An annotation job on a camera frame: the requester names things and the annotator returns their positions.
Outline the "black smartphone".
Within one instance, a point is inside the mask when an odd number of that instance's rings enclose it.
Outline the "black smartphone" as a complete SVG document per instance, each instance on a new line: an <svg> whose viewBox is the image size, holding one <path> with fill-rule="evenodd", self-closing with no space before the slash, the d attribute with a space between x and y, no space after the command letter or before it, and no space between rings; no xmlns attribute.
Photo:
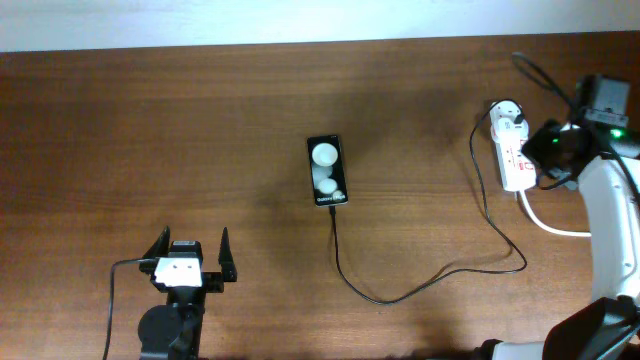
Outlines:
<svg viewBox="0 0 640 360"><path fill-rule="evenodd" d="M344 205L349 201L342 147L338 135L306 140L313 200L317 207Z"/></svg>

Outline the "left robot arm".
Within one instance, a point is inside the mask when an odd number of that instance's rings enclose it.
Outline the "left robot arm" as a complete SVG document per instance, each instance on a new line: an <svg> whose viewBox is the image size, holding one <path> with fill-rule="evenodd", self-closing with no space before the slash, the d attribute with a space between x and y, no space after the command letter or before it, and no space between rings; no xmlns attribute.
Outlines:
<svg viewBox="0 0 640 360"><path fill-rule="evenodd" d="M206 296L222 293L238 274L229 243L222 231L217 272L202 269L203 251L198 241L172 241L164 229L143 255L139 270L166 295L166 302L149 309L138 325L141 360L197 360Z"/></svg>

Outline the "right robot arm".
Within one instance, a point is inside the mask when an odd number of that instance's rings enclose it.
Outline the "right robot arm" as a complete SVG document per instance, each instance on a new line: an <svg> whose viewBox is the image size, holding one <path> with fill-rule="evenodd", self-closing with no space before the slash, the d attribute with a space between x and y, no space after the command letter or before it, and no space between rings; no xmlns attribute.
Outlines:
<svg viewBox="0 0 640 360"><path fill-rule="evenodd" d="M541 342L491 339L475 359L636 359L639 356L639 135L628 129L630 85L589 75L577 85L569 120L528 132L521 107L492 103L489 116L503 187L522 193L533 173L573 183L589 221L592 301Z"/></svg>

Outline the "white charger plug adapter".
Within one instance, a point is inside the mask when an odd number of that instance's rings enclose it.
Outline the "white charger plug adapter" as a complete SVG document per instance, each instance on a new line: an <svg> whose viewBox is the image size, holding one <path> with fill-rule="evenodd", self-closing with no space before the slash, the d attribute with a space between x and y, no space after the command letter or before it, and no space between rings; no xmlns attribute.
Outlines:
<svg viewBox="0 0 640 360"><path fill-rule="evenodd" d="M495 143L524 142L528 139L529 125L522 107L514 100L493 102L489 115L490 133Z"/></svg>

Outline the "white power strip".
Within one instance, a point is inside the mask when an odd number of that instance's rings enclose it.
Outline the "white power strip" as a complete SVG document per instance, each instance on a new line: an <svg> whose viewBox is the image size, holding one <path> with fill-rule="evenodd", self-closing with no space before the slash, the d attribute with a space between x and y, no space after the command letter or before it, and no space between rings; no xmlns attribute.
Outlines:
<svg viewBox="0 0 640 360"><path fill-rule="evenodd" d="M508 192L520 192L536 183L533 163L522 154L527 138L505 137L494 140L502 187Z"/></svg>

